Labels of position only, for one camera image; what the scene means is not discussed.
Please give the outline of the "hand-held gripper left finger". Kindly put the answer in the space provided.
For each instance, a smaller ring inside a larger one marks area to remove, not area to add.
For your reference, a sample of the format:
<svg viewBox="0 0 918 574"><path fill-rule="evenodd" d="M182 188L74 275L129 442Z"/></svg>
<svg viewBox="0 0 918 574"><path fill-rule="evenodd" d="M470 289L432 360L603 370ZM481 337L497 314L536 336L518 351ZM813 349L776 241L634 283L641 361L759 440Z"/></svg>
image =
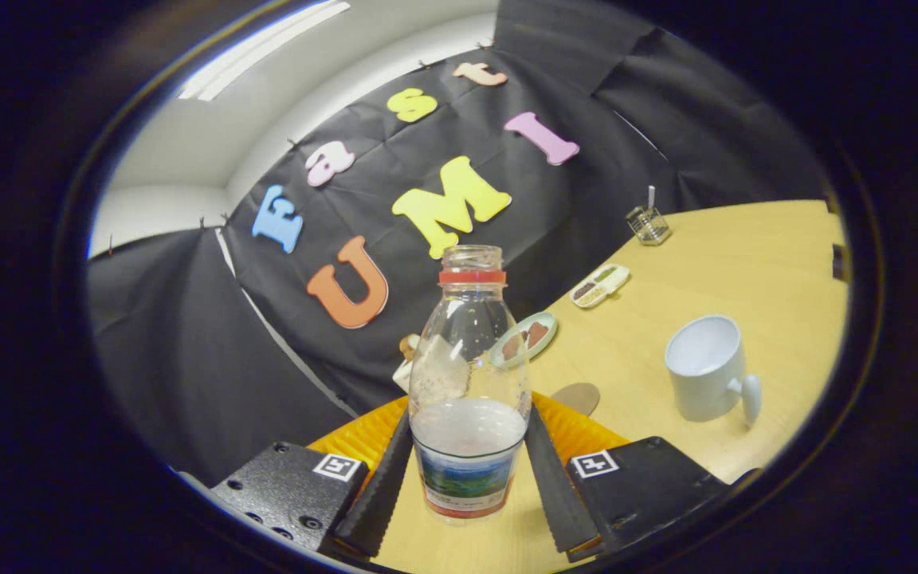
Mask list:
<svg viewBox="0 0 918 574"><path fill-rule="evenodd" d="M375 558L410 461L408 406L407 397L390 401L310 446L277 441L212 494L288 544L325 556Z"/></svg>

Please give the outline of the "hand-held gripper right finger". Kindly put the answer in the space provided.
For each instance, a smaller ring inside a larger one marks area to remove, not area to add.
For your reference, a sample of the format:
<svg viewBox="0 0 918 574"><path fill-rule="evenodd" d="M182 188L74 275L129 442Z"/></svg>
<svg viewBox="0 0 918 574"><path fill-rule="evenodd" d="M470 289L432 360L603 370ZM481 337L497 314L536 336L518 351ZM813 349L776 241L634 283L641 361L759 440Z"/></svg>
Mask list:
<svg viewBox="0 0 918 574"><path fill-rule="evenodd" d="M733 486L659 436L630 441L532 396L526 450L556 548L569 562L663 544Z"/></svg>

